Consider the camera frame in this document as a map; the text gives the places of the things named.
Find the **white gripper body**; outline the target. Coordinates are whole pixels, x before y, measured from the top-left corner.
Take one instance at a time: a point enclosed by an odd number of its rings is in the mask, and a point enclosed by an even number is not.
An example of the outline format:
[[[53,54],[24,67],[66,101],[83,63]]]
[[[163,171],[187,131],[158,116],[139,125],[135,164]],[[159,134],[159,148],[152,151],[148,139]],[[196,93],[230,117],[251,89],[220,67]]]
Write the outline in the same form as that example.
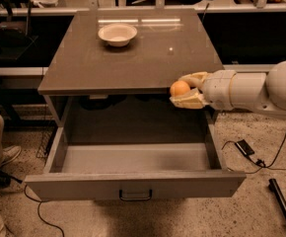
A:
[[[230,111],[234,108],[231,104],[230,87],[235,75],[234,70],[219,70],[205,79],[201,91],[205,101],[214,110]]]

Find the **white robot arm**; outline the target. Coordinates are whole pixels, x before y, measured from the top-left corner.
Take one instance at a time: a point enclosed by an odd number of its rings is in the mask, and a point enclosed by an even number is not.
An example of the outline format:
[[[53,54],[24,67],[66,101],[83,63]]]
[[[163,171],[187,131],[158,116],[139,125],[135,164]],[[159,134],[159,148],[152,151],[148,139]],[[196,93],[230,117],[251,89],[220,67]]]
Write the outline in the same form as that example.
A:
[[[170,94],[177,108],[242,109],[286,119],[286,61],[274,65],[268,72],[218,70],[187,74],[171,86]]]

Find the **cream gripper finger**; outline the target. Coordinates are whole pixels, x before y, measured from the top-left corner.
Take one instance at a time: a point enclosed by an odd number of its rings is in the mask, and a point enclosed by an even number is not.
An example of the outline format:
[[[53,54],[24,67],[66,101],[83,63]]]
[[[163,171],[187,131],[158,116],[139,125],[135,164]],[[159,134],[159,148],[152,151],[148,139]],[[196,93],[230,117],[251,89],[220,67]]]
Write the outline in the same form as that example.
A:
[[[192,89],[185,94],[170,97],[172,104],[182,109],[203,109],[206,106],[204,96],[197,90]]]
[[[209,76],[208,72],[196,72],[181,76],[179,80],[187,83],[190,88],[201,89]]]

